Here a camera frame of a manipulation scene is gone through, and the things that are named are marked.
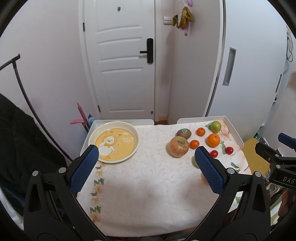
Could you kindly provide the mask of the red cherry tomato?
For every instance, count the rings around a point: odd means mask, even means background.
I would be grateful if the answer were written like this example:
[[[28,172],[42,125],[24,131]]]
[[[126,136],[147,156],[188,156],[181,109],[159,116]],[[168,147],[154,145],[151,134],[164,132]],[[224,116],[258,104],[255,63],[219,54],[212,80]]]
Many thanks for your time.
[[[210,155],[215,159],[215,158],[218,157],[219,153],[218,153],[217,150],[212,150],[212,151],[210,152]]]
[[[225,149],[226,154],[231,155],[234,152],[234,149],[232,147],[226,147]]]

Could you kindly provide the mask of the green apple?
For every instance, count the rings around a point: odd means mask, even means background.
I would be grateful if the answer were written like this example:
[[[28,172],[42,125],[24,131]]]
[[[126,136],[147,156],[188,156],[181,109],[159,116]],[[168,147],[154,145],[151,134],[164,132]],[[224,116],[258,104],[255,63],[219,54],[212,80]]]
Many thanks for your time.
[[[192,163],[193,163],[194,167],[196,167],[197,169],[199,169],[199,166],[197,165],[197,162],[196,162],[194,156],[192,157]]]
[[[213,133],[218,133],[221,130],[221,123],[219,121],[213,121],[210,125],[210,129]]]

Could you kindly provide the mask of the large orange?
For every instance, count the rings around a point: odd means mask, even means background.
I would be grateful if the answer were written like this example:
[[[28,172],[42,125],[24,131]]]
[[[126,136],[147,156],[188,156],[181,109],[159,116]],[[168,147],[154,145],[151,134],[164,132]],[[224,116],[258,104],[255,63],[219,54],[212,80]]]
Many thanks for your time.
[[[215,148],[220,144],[220,137],[216,133],[212,133],[207,137],[207,145]]]

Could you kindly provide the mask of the small tangerine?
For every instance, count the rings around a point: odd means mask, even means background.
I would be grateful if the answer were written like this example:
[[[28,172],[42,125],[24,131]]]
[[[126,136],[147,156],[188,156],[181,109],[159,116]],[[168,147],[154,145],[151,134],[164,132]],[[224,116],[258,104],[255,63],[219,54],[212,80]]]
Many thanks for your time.
[[[196,149],[196,148],[199,147],[199,145],[200,145],[200,143],[199,143],[198,140],[192,140],[192,141],[190,142],[190,148],[191,148],[191,149]]]
[[[196,135],[202,137],[202,136],[205,135],[205,132],[206,132],[206,131],[205,131],[204,128],[198,128],[198,129],[196,130]]]

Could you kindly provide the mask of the brown kiwi with sticker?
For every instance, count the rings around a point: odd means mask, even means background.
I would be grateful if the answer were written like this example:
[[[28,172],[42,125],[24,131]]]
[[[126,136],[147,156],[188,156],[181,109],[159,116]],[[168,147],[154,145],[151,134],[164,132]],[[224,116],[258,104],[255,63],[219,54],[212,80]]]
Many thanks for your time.
[[[191,131],[189,129],[187,129],[187,128],[182,128],[182,129],[178,130],[177,133],[176,133],[176,136],[183,137],[186,140],[188,138],[190,138],[191,135],[192,135]]]

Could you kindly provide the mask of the white table tray right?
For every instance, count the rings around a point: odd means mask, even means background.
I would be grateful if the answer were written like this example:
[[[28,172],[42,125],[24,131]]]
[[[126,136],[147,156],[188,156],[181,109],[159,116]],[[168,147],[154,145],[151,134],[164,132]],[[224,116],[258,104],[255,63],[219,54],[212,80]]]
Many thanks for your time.
[[[206,128],[209,129],[213,133],[221,133],[224,130],[228,130],[228,134],[236,142],[236,144],[243,148],[244,142],[239,136],[238,132],[230,123],[229,119],[226,116],[207,116],[207,117],[199,117],[199,118],[180,118],[177,120],[177,124],[185,124],[185,123],[206,123]]]

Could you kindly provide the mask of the cream plate with duck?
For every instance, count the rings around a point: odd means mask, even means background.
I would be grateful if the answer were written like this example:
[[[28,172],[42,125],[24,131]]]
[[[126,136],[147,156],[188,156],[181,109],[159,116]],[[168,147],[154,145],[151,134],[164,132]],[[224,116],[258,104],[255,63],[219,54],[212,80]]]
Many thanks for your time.
[[[89,145],[99,150],[99,161],[107,164],[123,162],[132,157],[139,146],[138,132],[130,133],[125,129],[113,128],[103,132],[103,125],[93,132]]]

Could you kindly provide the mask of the floral white tablecloth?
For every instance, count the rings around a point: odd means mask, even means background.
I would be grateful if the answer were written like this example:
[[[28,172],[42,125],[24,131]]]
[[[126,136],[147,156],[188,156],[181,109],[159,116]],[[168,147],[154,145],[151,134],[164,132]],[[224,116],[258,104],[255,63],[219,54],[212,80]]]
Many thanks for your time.
[[[195,134],[206,123],[136,126],[139,146],[129,159],[115,164],[97,162],[77,199],[95,225],[111,237],[145,237],[197,226],[215,201],[199,169],[194,150],[170,155],[167,144],[178,130],[188,128],[203,147],[206,137]],[[228,134],[219,133],[218,160],[226,168],[249,174],[242,149]],[[233,154],[225,152],[234,149]]]

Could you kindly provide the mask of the black clothing pile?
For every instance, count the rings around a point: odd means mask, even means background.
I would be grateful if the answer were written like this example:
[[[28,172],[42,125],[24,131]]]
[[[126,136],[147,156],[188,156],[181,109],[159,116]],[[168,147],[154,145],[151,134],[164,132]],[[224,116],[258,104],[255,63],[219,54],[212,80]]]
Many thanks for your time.
[[[54,173],[66,167],[64,156],[47,140],[34,119],[5,96],[0,99],[1,189],[22,215],[34,171]]]

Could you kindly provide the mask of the white wardrobe sliding door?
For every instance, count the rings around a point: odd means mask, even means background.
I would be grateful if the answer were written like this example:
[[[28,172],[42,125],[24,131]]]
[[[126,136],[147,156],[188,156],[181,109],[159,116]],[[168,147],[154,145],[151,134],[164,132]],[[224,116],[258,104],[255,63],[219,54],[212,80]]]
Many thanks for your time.
[[[226,1],[221,72],[209,116],[225,115],[251,138],[276,97],[287,47],[286,25],[268,1]]]

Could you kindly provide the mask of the white light switch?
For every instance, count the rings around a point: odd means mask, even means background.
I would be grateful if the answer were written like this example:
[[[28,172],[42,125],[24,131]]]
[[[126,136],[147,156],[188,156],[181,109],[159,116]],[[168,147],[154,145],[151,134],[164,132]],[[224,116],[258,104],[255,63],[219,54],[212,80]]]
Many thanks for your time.
[[[164,17],[164,25],[172,25],[173,19],[171,17]]]

